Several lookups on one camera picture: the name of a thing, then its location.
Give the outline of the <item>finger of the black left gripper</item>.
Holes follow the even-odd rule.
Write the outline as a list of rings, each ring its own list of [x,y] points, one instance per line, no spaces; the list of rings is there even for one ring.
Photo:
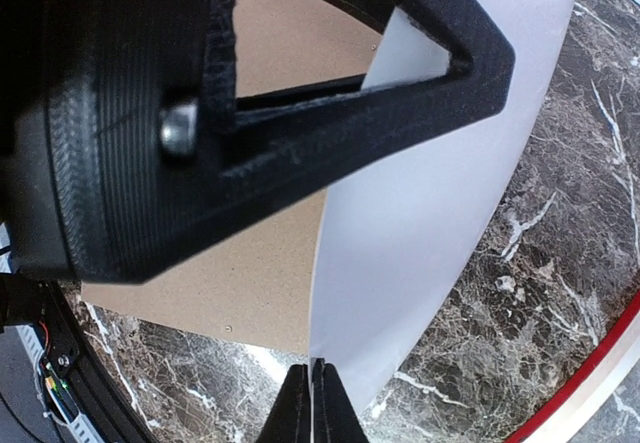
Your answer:
[[[375,0],[349,0],[351,4]],[[356,170],[499,114],[515,53],[477,0],[385,0],[449,52],[443,75],[317,96],[236,96],[235,0],[210,0],[199,146],[219,165],[199,233],[220,242]]]

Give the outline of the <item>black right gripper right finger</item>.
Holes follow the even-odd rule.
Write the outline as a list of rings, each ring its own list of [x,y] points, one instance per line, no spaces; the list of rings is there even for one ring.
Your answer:
[[[336,367],[324,359],[312,367],[311,406],[315,443],[368,443]]]

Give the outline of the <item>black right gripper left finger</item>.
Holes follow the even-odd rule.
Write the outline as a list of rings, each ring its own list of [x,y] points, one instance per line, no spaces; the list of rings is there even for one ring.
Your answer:
[[[289,368],[257,442],[311,442],[311,398],[306,365]]]

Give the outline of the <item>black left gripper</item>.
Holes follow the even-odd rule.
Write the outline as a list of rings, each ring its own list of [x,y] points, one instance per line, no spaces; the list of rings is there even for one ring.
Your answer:
[[[3,210],[34,279],[142,282],[228,238],[235,0],[1,0]]]

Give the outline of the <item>brown cardboard backing board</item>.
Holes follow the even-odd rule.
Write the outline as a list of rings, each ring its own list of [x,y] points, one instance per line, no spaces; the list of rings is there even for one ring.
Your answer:
[[[237,0],[238,83],[253,96],[366,72],[378,32],[322,0]],[[303,353],[318,192],[142,285],[86,284],[85,302],[188,332]]]

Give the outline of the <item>canyon photo print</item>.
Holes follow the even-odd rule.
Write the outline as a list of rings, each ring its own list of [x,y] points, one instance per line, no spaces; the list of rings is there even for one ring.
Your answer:
[[[333,184],[320,227],[309,353],[333,364],[357,412],[442,306],[517,166],[574,0],[478,0],[512,43],[504,110]]]

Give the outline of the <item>red wooden picture frame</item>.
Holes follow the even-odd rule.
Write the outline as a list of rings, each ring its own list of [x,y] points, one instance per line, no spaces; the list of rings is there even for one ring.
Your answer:
[[[599,410],[639,361],[639,296],[574,375],[507,439],[567,442]]]

